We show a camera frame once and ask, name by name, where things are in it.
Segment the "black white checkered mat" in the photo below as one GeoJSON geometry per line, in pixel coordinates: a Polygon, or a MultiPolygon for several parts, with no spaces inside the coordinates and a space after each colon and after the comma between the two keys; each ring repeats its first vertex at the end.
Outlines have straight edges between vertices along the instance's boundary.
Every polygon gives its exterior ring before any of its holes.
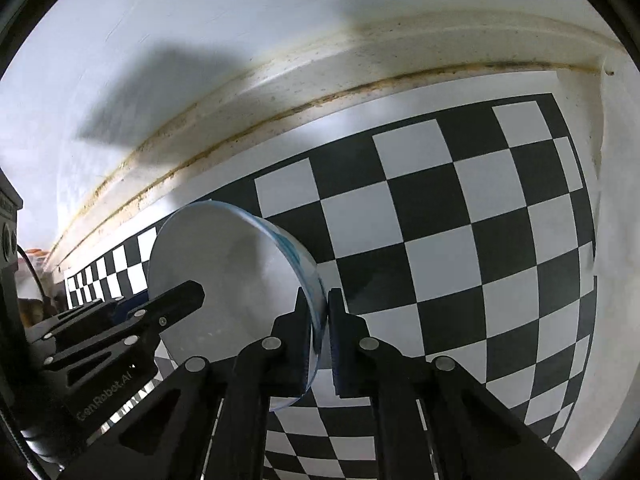
{"type": "Polygon", "coordinates": [[[380,119],[340,113],[191,186],[294,235],[323,284],[406,356],[451,356],[556,448],[597,313],[594,229],[552,93],[380,119]]]}

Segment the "white bowl blue pattern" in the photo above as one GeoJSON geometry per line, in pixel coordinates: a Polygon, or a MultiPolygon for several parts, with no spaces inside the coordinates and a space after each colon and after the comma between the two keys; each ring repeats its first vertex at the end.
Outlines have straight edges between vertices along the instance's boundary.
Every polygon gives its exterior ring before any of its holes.
{"type": "Polygon", "coordinates": [[[270,335],[276,318],[301,304],[309,318],[304,384],[320,364],[326,293],[317,263],[294,236],[231,204],[204,200],[177,210],[160,227],[149,261],[148,294],[156,298],[194,281],[202,306],[163,333],[171,357],[221,361],[270,335]]]}

